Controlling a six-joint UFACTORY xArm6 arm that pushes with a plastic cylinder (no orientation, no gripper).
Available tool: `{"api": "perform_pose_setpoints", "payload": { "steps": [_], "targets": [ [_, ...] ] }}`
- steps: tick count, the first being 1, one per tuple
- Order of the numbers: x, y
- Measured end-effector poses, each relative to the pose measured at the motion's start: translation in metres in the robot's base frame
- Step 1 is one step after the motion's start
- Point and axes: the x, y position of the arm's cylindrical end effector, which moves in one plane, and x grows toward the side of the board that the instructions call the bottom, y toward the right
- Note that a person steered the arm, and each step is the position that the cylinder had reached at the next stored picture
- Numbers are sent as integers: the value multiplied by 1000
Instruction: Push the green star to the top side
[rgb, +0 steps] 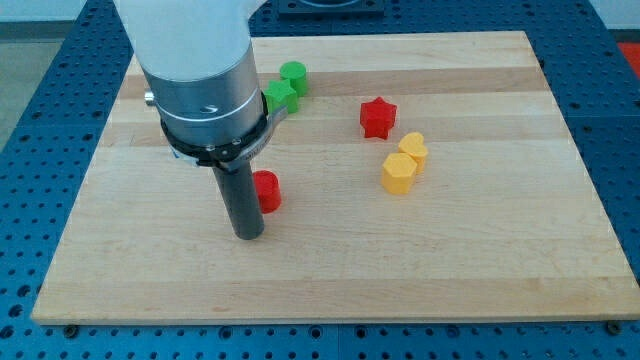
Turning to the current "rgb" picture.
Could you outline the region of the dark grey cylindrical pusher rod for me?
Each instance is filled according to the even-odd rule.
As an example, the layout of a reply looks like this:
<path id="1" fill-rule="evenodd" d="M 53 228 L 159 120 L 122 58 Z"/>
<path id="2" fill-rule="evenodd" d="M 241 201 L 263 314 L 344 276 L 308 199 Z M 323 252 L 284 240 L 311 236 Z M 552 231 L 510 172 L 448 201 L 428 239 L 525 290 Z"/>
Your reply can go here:
<path id="1" fill-rule="evenodd" d="M 249 163 L 235 170 L 213 168 L 235 235 L 254 240 L 264 231 L 264 220 Z"/>

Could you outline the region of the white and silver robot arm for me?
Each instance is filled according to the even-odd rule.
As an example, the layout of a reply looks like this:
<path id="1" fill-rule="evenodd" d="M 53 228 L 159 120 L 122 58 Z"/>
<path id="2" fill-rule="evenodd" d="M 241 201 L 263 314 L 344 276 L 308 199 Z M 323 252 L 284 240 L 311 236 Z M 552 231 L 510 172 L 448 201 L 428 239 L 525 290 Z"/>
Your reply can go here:
<path id="1" fill-rule="evenodd" d="M 259 237 L 252 159 L 286 116 L 259 85 L 249 20 L 263 0 L 117 0 L 174 152 L 213 170 L 234 233 Z"/>

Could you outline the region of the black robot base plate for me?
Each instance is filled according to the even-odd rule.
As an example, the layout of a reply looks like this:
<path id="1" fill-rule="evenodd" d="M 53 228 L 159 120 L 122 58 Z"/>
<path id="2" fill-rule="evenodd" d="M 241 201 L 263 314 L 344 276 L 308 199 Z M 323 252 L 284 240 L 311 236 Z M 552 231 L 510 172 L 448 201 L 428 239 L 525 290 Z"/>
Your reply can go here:
<path id="1" fill-rule="evenodd" d="M 274 0 L 280 17 L 383 15 L 385 0 Z"/>

